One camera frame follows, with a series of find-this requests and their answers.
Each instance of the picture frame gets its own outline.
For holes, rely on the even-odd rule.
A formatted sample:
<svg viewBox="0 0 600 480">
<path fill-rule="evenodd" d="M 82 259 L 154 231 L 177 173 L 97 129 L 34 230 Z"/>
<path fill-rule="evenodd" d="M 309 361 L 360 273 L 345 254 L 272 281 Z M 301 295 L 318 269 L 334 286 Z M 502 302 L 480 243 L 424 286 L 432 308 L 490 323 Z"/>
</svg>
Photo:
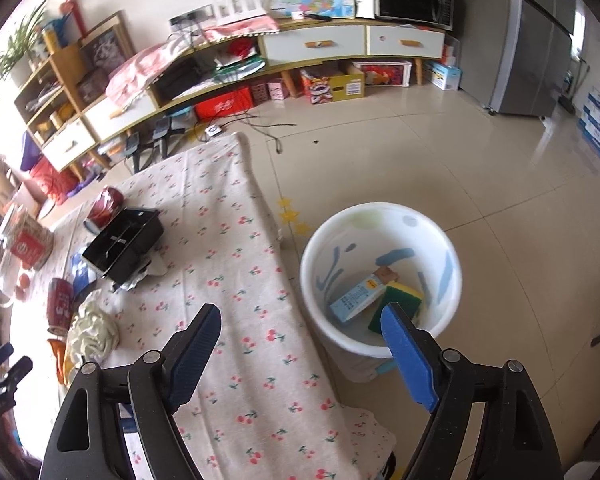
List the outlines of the picture frame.
<svg viewBox="0 0 600 480">
<path fill-rule="evenodd" d="M 80 49 L 94 68 L 101 67 L 110 75 L 135 54 L 126 31 L 122 12 L 113 13 L 93 27 L 80 40 Z"/>
</svg>

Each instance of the white plastic bucket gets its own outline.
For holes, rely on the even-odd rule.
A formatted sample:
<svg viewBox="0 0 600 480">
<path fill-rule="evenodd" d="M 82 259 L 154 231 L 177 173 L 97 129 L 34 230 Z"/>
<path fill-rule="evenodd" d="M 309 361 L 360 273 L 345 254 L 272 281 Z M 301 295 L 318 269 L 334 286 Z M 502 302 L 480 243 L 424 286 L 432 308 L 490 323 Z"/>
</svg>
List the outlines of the white plastic bucket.
<svg viewBox="0 0 600 480">
<path fill-rule="evenodd" d="M 392 358 L 391 352 L 382 336 L 367 328 L 372 308 L 343 325 L 328 305 L 382 265 L 423 294 L 415 321 L 433 337 L 446 328 L 460 301 L 462 272 L 456 250 L 428 217 L 406 206 L 374 202 L 329 218 L 304 250 L 300 284 L 320 339 L 344 375 L 354 381 L 371 380 L 378 366 Z M 343 368 L 343 352 L 334 352 L 334 346 L 355 354 L 350 360 L 355 370 Z M 372 361 L 363 364 L 356 356 Z"/>
</svg>

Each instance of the tablecloth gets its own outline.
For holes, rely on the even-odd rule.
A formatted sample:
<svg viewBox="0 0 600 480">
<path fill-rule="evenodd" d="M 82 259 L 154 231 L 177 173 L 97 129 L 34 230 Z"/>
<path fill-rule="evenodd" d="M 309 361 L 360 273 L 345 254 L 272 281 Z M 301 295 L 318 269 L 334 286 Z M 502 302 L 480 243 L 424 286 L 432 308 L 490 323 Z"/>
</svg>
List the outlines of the tablecloth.
<svg viewBox="0 0 600 480">
<path fill-rule="evenodd" d="M 205 479 L 371 479 L 394 436 L 365 410 L 336 402 L 282 267 L 276 226 L 250 168 L 249 145 L 234 134 L 136 174 L 120 186 L 131 206 L 160 209 L 157 249 L 168 266 L 132 291 L 103 286 L 120 344 L 103 364 L 126 365 L 161 349 L 203 303 L 222 314 L 218 344 L 191 399 L 174 419 Z M 87 244 L 91 203 L 54 228 L 54 252 L 14 306 L 11 342 L 34 370 L 16 393 L 22 443 L 40 455 L 58 412 L 46 348 L 46 284 L 66 276 Z M 136 476 L 148 480 L 137 435 L 128 436 Z"/>
</svg>

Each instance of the white drawer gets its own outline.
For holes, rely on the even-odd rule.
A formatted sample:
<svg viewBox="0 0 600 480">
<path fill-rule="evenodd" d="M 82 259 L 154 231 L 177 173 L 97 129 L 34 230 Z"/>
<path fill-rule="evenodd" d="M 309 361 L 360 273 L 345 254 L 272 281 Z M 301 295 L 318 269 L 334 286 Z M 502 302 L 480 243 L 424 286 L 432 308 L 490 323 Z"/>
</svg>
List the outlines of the white drawer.
<svg viewBox="0 0 600 480">
<path fill-rule="evenodd" d="M 76 158 L 96 145 L 91 134 L 80 119 L 66 124 L 44 148 L 42 153 L 58 171 L 64 170 Z"/>
<path fill-rule="evenodd" d="M 419 28 L 367 27 L 367 53 L 370 56 L 442 57 L 445 33 Z"/>
<path fill-rule="evenodd" d="M 130 124 L 144 118 L 147 115 L 155 114 L 157 107 L 149 95 L 144 94 L 141 98 L 134 101 L 131 106 L 119 117 L 109 119 L 109 115 L 118 110 L 118 107 L 109 98 L 104 98 L 98 104 L 94 105 L 84 113 L 87 117 L 93 133 L 100 142 L 110 139 L 114 134 L 125 130 Z"/>
<path fill-rule="evenodd" d="M 296 28 L 263 37 L 269 66 L 365 54 L 364 25 Z"/>
</svg>

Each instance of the sponge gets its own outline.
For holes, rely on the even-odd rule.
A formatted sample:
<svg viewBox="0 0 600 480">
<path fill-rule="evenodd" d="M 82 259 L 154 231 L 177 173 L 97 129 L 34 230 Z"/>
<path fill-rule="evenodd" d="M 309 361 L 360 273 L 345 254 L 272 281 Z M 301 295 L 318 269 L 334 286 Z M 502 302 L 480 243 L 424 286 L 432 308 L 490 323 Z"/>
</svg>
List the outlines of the sponge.
<svg viewBox="0 0 600 480">
<path fill-rule="evenodd" d="M 380 305 L 378 306 L 371 323 L 369 323 L 369 330 L 382 335 L 382 330 L 380 329 L 380 315 L 382 314 L 382 309 L 385 305 L 392 301 L 395 301 L 395 303 L 400 305 L 400 308 L 407 316 L 409 316 L 409 319 L 413 319 L 413 316 L 416 315 L 416 312 L 420 307 L 422 295 L 410 286 L 398 282 L 387 283 L 384 296 L 382 297 L 382 300 L 380 300 Z"/>
</svg>

